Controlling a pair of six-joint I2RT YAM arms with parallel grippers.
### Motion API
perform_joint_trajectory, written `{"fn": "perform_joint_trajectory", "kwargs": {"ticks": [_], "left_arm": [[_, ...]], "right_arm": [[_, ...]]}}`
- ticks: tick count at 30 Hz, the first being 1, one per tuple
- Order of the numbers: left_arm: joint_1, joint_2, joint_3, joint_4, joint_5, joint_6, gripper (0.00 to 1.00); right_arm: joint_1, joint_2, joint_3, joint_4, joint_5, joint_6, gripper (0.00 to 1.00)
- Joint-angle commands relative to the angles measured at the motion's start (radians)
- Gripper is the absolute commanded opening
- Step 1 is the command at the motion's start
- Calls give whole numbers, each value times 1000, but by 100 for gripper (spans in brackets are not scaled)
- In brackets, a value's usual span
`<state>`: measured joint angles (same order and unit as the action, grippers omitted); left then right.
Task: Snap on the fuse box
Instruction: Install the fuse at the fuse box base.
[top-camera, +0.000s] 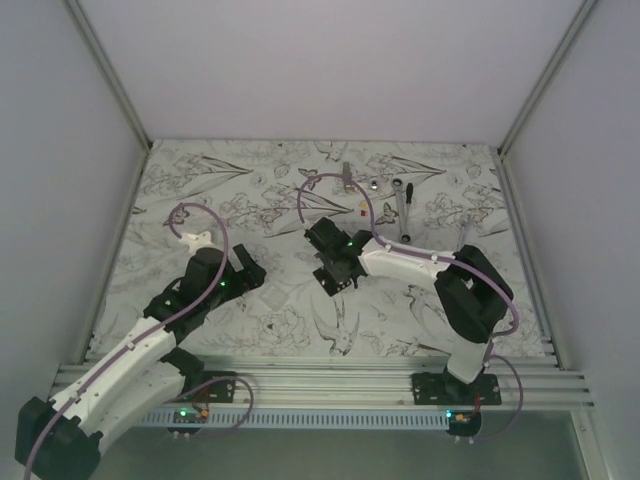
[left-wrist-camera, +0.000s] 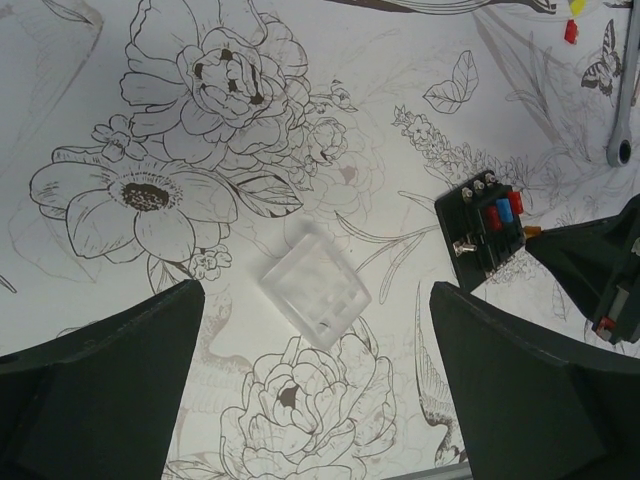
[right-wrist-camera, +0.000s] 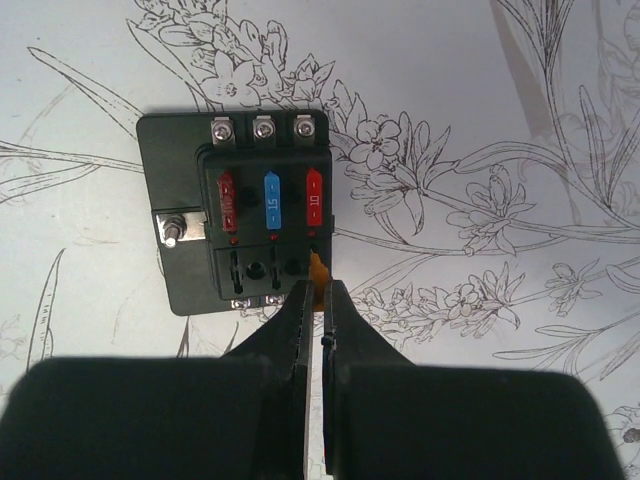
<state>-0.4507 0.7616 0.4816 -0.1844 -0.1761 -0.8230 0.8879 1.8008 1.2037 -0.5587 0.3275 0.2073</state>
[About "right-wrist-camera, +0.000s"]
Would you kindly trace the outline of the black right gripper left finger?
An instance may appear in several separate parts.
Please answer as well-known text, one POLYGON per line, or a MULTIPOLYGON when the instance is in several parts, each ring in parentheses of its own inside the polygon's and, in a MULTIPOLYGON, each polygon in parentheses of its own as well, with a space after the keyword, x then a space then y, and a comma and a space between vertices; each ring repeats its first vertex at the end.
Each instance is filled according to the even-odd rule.
POLYGON ((5 479, 301 479, 313 287, 220 357, 42 361, 1 419, 5 479))

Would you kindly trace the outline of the blue blade fuse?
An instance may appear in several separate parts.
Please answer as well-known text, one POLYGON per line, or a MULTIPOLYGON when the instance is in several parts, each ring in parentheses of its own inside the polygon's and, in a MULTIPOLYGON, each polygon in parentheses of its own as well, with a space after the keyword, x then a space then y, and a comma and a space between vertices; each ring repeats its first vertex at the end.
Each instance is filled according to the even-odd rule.
POLYGON ((273 171, 264 176, 265 224, 270 231, 282 228, 281 180, 273 171))

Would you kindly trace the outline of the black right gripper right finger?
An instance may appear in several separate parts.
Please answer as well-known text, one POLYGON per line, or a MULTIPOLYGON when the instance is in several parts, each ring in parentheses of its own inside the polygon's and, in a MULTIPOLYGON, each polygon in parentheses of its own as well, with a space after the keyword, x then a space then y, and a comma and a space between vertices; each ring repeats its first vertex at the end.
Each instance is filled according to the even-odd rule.
POLYGON ((555 373, 418 365, 324 293, 325 467, 336 479, 620 479, 599 407, 555 373))

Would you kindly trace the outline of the orange blade fuse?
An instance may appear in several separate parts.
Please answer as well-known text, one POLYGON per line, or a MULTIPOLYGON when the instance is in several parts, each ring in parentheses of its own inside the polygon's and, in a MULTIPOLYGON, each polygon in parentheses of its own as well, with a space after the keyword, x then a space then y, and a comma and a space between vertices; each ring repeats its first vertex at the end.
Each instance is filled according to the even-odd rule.
POLYGON ((313 310, 320 312, 324 310, 324 296, 326 285, 329 282, 329 269, 321 260, 318 253, 312 252, 310 255, 309 279, 313 282, 314 299, 313 310))

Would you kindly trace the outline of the red blade fuse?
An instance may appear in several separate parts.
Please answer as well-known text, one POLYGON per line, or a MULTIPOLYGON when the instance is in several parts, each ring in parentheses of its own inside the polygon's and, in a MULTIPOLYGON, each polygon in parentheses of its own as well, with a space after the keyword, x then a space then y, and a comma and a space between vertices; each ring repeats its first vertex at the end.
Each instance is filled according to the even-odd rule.
POLYGON ((222 173, 217 180, 219 204, 221 211, 221 228, 224 232, 237 231, 237 213, 235 208, 235 187, 229 172, 222 173))
POLYGON ((309 227, 323 224, 323 176, 315 168, 306 175, 306 220, 309 227))

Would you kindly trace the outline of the black fuse box base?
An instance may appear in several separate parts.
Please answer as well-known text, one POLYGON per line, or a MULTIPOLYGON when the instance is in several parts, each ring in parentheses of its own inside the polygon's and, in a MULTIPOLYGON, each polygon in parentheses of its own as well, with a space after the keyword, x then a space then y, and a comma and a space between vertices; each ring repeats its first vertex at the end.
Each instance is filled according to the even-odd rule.
POLYGON ((333 158, 317 109, 153 114, 136 126, 170 308, 179 316, 279 303, 332 257, 333 158), (323 224, 306 220, 306 175, 323 176, 323 224), (265 224, 264 176, 281 180, 282 228, 265 224), (229 172, 238 228, 221 228, 217 180, 229 172))

